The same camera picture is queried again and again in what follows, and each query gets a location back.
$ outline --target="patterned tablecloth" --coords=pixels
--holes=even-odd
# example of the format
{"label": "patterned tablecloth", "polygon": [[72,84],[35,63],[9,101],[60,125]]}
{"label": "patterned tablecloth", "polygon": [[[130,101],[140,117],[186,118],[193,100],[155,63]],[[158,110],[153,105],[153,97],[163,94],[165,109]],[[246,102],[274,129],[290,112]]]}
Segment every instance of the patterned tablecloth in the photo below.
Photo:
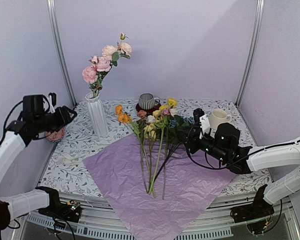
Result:
{"label": "patterned tablecloth", "polygon": [[[135,108],[137,100],[105,100],[103,105],[109,135],[97,137],[94,135],[89,119],[87,103],[85,101],[79,103],[76,108],[78,116],[66,127],[65,137],[59,142],[49,160],[47,168],[38,183],[39,186],[54,188],[61,193],[103,197],[81,160],[96,154],[105,146],[132,133],[128,126],[121,124],[117,120],[118,116],[116,116],[115,107],[119,104],[123,106],[124,111],[128,112],[130,116],[137,117]],[[178,100],[177,109],[181,116],[191,117],[193,110],[196,108],[202,108],[208,114],[214,108],[225,110],[232,115],[231,124],[241,131],[240,145],[243,147],[255,145],[244,120],[232,102],[220,100]],[[80,156],[79,162],[76,165],[63,165],[59,162],[61,153]],[[222,190],[219,197],[253,193],[270,181],[270,174],[267,169],[251,174],[238,175]]]}

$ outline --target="lavender backdrop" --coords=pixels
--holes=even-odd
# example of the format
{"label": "lavender backdrop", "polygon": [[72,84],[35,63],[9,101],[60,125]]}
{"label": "lavender backdrop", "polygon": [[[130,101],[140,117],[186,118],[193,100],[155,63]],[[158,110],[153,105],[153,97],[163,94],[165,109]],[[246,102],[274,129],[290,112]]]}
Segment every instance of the lavender backdrop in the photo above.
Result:
{"label": "lavender backdrop", "polygon": [[82,70],[91,55],[129,36],[131,60],[105,78],[103,99],[161,98],[234,101],[248,56],[256,1],[58,0],[65,60],[76,98],[89,92]]}
{"label": "lavender backdrop", "polygon": [[[241,112],[258,145],[300,136],[300,1],[266,1]],[[274,179],[295,166],[271,169]],[[300,191],[291,195],[300,224]]]}
{"label": "lavender backdrop", "polygon": [[[24,95],[49,92],[57,93],[58,105],[70,105],[47,2],[0,0],[0,138],[7,114]],[[10,121],[18,117],[20,110],[17,108]],[[30,143],[4,177],[0,196],[33,190],[52,146],[46,140]]]}

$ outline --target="red saucer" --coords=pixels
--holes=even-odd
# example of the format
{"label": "red saucer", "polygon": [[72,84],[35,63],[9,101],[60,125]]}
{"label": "red saucer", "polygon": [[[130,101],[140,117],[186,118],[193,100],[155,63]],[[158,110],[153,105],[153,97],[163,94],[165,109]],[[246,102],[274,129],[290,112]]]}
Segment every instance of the red saucer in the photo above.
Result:
{"label": "red saucer", "polygon": [[140,110],[143,110],[143,111],[146,111],[146,113],[147,113],[148,115],[151,115],[155,110],[159,110],[160,107],[161,107],[161,104],[158,103],[154,108],[151,108],[151,109],[149,109],[149,110],[144,110],[144,109],[142,109],[142,108],[139,106],[139,103],[138,103],[138,104],[135,106],[135,109],[136,109],[137,112],[139,112]]}

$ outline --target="striped mug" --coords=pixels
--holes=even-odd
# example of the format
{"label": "striped mug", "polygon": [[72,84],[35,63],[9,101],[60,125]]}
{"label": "striped mug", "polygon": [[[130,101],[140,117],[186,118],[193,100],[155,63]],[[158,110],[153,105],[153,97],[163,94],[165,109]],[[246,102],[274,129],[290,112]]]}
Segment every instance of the striped mug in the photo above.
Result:
{"label": "striped mug", "polygon": [[139,106],[143,110],[153,109],[159,103],[159,98],[154,97],[151,93],[144,93],[139,98]]}

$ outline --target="white vase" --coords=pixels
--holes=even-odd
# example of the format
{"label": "white vase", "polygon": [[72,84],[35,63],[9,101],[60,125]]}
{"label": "white vase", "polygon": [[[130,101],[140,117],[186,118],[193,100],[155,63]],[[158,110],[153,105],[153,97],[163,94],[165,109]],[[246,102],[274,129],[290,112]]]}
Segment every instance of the white vase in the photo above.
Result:
{"label": "white vase", "polygon": [[99,96],[93,98],[93,93],[91,92],[85,95],[85,99],[88,102],[88,112],[94,134],[102,137],[108,135],[108,126],[104,106]]}

